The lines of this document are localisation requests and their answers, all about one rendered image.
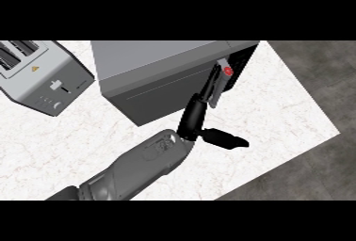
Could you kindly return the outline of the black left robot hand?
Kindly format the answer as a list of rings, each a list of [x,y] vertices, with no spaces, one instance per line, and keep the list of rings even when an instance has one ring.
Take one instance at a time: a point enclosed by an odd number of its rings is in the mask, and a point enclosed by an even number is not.
[[[178,126],[178,135],[190,141],[196,141],[199,137],[201,137],[207,143],[232,150],[238,147],[247,148],[250,146],[250,142],[219,129],[203,129],[207,103],[210,96],[213,95],[216,82],[221,77],[221,71],[222,67],[219,64],[216,64],[203,90],[200,93],[194,94],[188,106],[185,107]]]

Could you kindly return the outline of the grey two-slot toaster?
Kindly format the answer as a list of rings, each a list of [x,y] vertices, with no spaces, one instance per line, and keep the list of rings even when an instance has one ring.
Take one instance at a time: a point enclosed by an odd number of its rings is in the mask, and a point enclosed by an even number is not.
[[[55,117],[94,82],[57,40],[0,40],[0,90],[15,103]]]

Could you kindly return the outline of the grey microwave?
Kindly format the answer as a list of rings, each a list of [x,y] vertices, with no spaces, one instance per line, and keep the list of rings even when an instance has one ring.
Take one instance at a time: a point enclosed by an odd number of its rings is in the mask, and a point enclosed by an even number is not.
[[[91,42],[104,97],[142,126],[181,111],[203,90],[218,60],[234,70],[237,83],[256,40],[95,40]]]

